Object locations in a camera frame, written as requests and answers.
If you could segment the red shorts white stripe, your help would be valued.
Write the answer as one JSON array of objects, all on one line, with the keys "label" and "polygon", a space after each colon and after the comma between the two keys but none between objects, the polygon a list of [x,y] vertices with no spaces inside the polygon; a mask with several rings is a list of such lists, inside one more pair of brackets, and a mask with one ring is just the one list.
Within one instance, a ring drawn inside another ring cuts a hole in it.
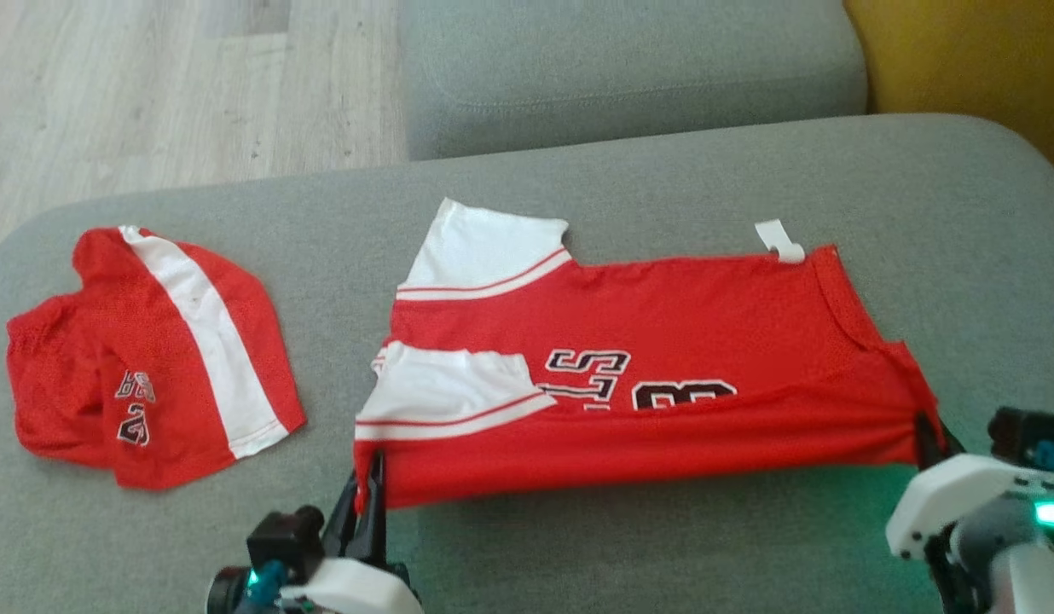
[{"label": "red shorts white stripe", "polygon": [[8,321],[17,439],[126,489],[210,477],[305,425],[269,293],[211,250],[90,229],[80,288]]}]

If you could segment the grey sofa back cushion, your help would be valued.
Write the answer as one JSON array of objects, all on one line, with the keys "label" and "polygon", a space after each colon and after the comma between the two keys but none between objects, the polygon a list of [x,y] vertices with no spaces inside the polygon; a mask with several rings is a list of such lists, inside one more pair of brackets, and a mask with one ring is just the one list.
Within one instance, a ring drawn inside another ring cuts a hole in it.
[{"label": "grey sofa back cushion", "polygon": [[410,159],[862,115],[843,0],[401,0]]}]

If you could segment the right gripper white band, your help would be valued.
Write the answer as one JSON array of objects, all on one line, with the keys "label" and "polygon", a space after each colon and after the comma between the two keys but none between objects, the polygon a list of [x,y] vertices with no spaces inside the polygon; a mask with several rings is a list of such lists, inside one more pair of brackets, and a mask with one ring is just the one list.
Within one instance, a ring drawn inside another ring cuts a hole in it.
[{"label": "right gripper white band", "polygon": [[1007,544],[1054,530],[1054,472],[964,452],[944,422],[933,427],[924,413],[914,416],[914,459],[923,471],[910,479],[885,527],[892,556],[920,560],[946,530],[955,547],[968,529],[1001,534]]}]

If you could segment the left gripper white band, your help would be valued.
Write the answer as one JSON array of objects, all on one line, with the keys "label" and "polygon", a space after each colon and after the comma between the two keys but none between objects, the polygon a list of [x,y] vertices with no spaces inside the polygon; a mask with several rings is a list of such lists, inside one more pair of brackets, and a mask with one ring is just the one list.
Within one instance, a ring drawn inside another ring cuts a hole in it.
[{"label": "left gripper white band", "polygon": [[282,614],[423,614],[408,568],[388,565],[385,478],[382,450],[375,451],[364,479],[351,472],[324,527],[327,557],[306,582],[281,588]]}]

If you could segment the red white jersey shirt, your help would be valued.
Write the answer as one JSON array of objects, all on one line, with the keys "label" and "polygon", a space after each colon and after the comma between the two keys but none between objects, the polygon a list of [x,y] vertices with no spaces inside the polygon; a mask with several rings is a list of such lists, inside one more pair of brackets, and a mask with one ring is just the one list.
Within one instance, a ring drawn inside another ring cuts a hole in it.
[{"label": "red white jersey shirt", "polygon": [[837,247],[580,264],[566,221],[445,199],[356,416],[388,507],[913,464],[939,402]]}]

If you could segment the grey sofa seat cushion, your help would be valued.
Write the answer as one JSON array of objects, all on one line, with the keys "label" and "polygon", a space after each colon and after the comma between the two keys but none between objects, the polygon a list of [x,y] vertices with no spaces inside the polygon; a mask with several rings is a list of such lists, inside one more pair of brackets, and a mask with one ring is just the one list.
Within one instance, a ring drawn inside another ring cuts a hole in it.
[{"label": "grey sofa seat cushion", "polygon": [[[948,115],[831,118],[123,195],[54,209],[0,245],[0,614],[203,614],[266,513],[328,509],[393,291],[441,199],[558,217],[583,264],[762,249],[777,218],[834,242],[904,339],[961,443],[997,407],[1054,412],[1054,169]],[[78,288],[90,227],[137,224],[254,273],[309,423],[160,494],[43,460],[14,434],[5,323]],[[430,614],[940,614],[889,555],[904,467],[562,490],[394,512],[391,556]]]}]

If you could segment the yellow cushion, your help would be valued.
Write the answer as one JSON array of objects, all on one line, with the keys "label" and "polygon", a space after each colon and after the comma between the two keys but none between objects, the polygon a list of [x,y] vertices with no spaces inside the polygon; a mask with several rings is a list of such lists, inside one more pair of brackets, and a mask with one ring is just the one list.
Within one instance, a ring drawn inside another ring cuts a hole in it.
[{"label": "yellow cushion", "polygon": [[1013,130],[1054,166],[1054,0],[843,0],[872,113],[955,113]]}]

